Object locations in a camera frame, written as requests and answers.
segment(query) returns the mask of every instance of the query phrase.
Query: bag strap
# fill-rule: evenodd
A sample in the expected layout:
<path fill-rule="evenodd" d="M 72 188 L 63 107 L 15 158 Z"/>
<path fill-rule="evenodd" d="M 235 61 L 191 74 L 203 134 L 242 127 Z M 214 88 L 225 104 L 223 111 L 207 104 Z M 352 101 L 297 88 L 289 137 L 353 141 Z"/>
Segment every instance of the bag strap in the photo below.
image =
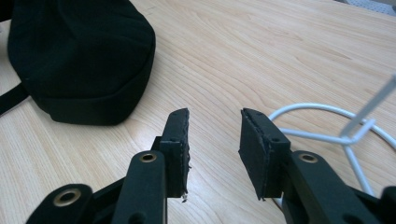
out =
<path fill-rule="evenodd" d="M 29 96 L 29 92 L 20 83 L 12 90 L 0 96 L 0 116 L 6 113 L 9 109 L 22 102 Z"/>

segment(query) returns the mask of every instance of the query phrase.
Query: wooden table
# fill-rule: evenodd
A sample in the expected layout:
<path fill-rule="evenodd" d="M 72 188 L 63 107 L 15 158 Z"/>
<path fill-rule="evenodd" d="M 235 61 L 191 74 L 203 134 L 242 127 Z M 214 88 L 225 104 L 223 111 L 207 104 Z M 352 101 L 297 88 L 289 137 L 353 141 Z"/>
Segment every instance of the wooden table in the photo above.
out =
<path fill-rule="evenodd" d="M 22 223 L 44 197 L 69 183 L 97 191 L 124 177 L 132 156 L 149 150 L 168 114 L 190 118 L 189 199 L 168 201 L 169 223 L 284 223 L 259 202 L 238 155 L 243 107 L 267 115 L 316 102 L 357 112 L 396 71 L 396 18 L 331 0 L 134 0 L 157 35 L 146 92 L 115 127 L 57 123 L 32 99 L 0 118 L 0 223 Z M 20 81 L 0 33 L 0 93 Z M 396 94 L 373 114 L 396 133 Z M 338 134 L 347 119 L 291 112 L 279 127 Z M 341 147 L 290 138 L 359 188 Z M 354 146 L 375 194 L 396 185 L 396 153 L 369 133 Z"/>

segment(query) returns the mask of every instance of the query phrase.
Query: screw hole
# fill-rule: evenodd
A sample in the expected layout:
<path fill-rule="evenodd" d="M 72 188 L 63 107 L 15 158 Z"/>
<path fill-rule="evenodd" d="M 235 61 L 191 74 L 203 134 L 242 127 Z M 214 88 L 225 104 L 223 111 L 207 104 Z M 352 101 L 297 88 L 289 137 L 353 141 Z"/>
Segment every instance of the screw hole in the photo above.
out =
<path fill-rule="evenodd" d="M 155 154 L 147 153 L 140 157 L 142 162 L 152 162 L 157 160 L 157 156 Z"/>
<path fill-rule="evenodd" d="M 75 203 L 81 196 L 81 191 L 79 189 L 66 189 L 56 195 L 53 200 L 53 204 L 58 207 L 64 207 Z"/>
<path fill-rule="evenodd" d="M 306 154 L 306 153 L 300 154 L 300 155 L 299 155 L 299 158 L 300 158 L 300 160 L 305 161 L 305 162 L 309 162 L 309 163 L 316 163 L 316 162 L 318 162 L 318 158 L 316 158 L 316 157 L 313 156 L 313 155 Z"/>

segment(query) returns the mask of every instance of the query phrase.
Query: black metal part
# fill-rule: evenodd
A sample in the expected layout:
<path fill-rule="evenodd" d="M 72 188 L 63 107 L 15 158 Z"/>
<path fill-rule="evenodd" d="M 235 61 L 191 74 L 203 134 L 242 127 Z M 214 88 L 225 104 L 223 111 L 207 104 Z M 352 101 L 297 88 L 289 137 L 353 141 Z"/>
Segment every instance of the black metal part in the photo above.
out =
<path fill-rule="evenodd" d="M 92 190 L 89 186 L 65 185 L 49 194 L 27 223 L 91 223 L 91 205 Z"/>
<path fill-rule="evenodd" d="M 259 199 L 279 198 L 283 192 L 282 210 L 289 224 L 396 220 L 396 187 L 386 188 L 377 199 L 347 186 L 319 155 L 291 152 L 286 136 L 258 111 L 242 111 L 240 144 L 241 159 Z"/>
<path fill-rule="evenodd" d="M 122 185 L 112 223 L 166 223 L 166 205 L 164 155 L 153 150 L 137 153 Z"/>
<path fill-rule="evenodd" d="M 295 191 L 285 192 L 283 204 L 289 200 L 295 202 L 296 195 L 293 194 L 297 194 L 311 223 L 379 223 L 319 155 L 293 152 L 286 172 Z M 289 215 L 295 219 L 292 211 Z"/>
<path fill-rule="evenodd" d="M 256 190 L 257 197 L 281 196 L 281 162 L 290 153 L 290 141 L 259 111 L 242 110 L 239 155 Z"/>
<path fill-rule="evenodd" d="M 56 189 L 27 223 L 167 223 L 167 198 L 187 193 L 188 128 L 189 110 L 175 111 L 151 150 L 132 158 L 125 178 L 94 194 L 81 184 Z"/>

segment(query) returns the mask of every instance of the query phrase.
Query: black fabric bag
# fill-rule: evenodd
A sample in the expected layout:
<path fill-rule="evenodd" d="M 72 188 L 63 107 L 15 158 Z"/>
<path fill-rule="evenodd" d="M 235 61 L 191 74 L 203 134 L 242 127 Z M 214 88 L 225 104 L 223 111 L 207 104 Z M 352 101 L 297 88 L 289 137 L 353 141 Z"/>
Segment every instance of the black fabric bag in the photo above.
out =
<path fill-rule="evenodd" d="M 7 50 L 21 84 L 0 114 L 30 95 L 53 120 L 115 125 L 147 86 L 155 34 L 128 0 L 15 0 Z"/>

